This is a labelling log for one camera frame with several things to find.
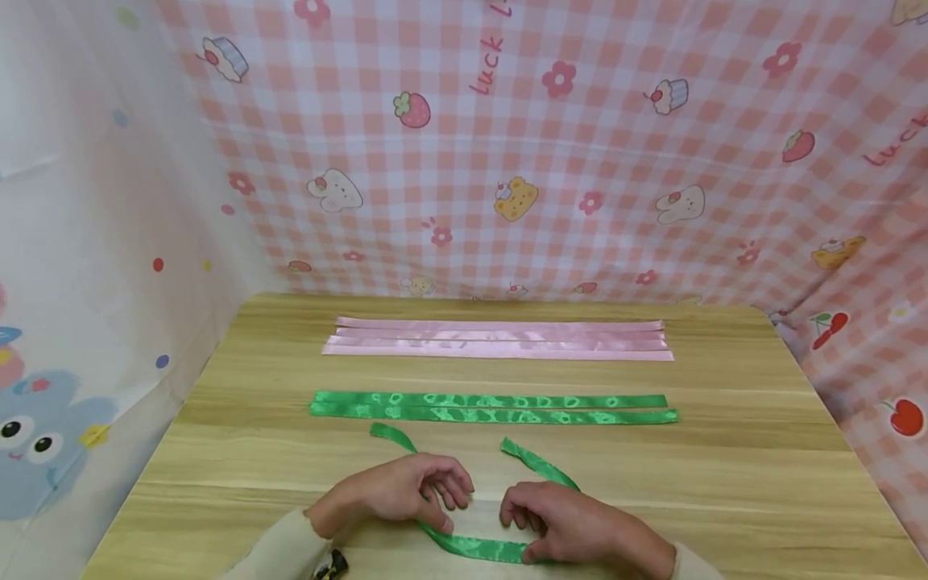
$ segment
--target white sleeve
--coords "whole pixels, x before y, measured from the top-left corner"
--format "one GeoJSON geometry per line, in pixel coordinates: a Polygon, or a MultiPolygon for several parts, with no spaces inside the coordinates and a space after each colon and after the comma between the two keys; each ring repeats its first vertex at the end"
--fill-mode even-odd
{"type": "Polygon", "coordinates": [[[302,580],[321,563],[329,546],[303,510],[295,509],[264,532],[248,555],[221,580],[302,580]]]}
{"type": "Polygon", "coordinates": [[[670,580],[725,580],[725,577],[707,561],[703,560],[682,544],[677,549],[677,563],[670,580]]]}

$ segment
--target wood grain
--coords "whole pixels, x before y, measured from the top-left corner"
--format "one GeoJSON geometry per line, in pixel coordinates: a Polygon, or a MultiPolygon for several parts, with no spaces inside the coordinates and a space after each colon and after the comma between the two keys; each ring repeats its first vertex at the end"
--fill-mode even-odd
{"type": "MultiPolygon", "coordinates": [[[[492,303],[263,294],[246,303],[84,572],[86,580],[211,578],[277,518],[341,478],[399,457],[369,421],[310,417],[316,389],[667,395],[675,425],[405,422],[419,449],[456,456],[477,486],[457,533],[528,539],[497,519],[536,479],[508,436],[581,488],[687,544],[731,579],[928,579],[928,568],[763,313],[749,307],[492,303]],[[321,356],[336,316],[663,319],[676,362],[321,356]]],[[[413,525],[344,539],[353,578],[561,577],[448,555],[413,525]]],[[[573,567],[576,578],[606,578],[573,567]]]]}

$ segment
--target green ribbon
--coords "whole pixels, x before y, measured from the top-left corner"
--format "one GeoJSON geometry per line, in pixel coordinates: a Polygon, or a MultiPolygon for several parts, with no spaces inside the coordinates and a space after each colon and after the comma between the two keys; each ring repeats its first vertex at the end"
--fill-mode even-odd
{"type": "Polygon", "coordinates": [[[612,396],[493,396],[491,394],[317,391],[316,403],[373,406],[440,406],[500,409],[615,409],[667,406],[662,394],[612,396]]]}
{"type": "MultiPolygon", "coordinates": [[[[393,441],[411,453],[419,452],[409,437],[395,427],[384,425],[383,423],[374,423],[370,426],[370,434],[374,437],[393,441]]],[[[553,482],[572,487],[577,491],[580,490],[577,484],[574,483],[574,480],[568,477],[563,471],[554,467],[528,449],[513,443],[509,438],[503,439],[500,449],[508,455],[521,459],[522,463],[538,475],[550,479],[553,482]]],[[[522,542],[507,542],[505,540],[488,540],[464,535],[442,534],[422,522],[419,522],[419,528],[443,550],[457,556],[472,558],[474,560],[520,564],[522,563],[522,553],[525,551],[525,548],[528,547],[528,544],[522,542]]]]}
{"type": "Polygon", "coordinates": [[[375,406],[313,401],[309,411],[317,417],[524,425],[659,425],[676,423],[679,420],[676,409],[641,412],[568,412],[440,406],[375,406]]]}

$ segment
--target pink checkered backdrop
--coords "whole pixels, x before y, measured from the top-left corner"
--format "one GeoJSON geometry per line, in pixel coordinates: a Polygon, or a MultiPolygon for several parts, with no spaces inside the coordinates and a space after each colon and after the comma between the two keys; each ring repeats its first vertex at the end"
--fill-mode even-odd
{"type": "Polygon", "coordinates": [[[293,291],[754,304],[928,553],[928,0],[158,4],[293,291]]]}

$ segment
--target fabric wall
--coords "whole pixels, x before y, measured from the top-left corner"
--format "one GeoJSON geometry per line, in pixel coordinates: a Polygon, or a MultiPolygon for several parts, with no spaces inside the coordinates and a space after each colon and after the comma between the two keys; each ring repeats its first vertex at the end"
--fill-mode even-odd
{"type": "Polygon", "coordinates": [[[5,579],[78,577],[239,304],[277,288],[154,20],[123,13],[0,3],[5,579]]]}
{"type": "Polygon", "coordinates": [[[257,290],[754,304],[928,553],[927,20],[0,3],[0,577],[79,575],[257,290]]]}
{"type": "Polygon", "coordinates": [[[158,6],[290,290],[754,304],[928,553],[928,1],[158,6]]]}

